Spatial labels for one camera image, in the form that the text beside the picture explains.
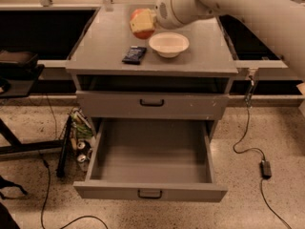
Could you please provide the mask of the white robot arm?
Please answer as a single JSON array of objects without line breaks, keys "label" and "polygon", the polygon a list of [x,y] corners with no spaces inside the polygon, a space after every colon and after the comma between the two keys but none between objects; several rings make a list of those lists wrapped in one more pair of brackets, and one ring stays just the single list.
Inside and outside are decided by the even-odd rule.
[{"label": "white robot arm", "polygon": [[230,15],[241,22],[294,72],[305,79],[305,7],[292,0],[157,0],[130,19],[133,35],[152,36],[199,19]]}]

